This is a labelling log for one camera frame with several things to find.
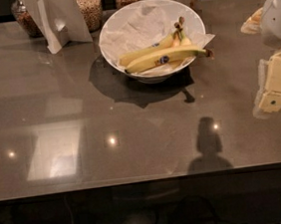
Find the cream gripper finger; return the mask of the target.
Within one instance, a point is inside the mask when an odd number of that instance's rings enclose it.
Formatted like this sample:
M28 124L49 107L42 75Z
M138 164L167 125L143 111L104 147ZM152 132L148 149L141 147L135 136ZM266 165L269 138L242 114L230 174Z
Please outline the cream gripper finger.
M244 34L259 34L261 32L261 13L263 8L259 8L255 11L241 26L240 32Z
M262 59L259 63L257 107L262 112L279 112L281 110L281 50L268 61Z

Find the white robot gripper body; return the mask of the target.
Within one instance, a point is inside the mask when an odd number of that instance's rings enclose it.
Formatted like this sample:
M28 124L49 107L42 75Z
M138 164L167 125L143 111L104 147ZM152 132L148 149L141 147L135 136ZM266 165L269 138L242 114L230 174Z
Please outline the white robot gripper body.
M262 41L269 47L281 49L281 0L266 0L261 13Z

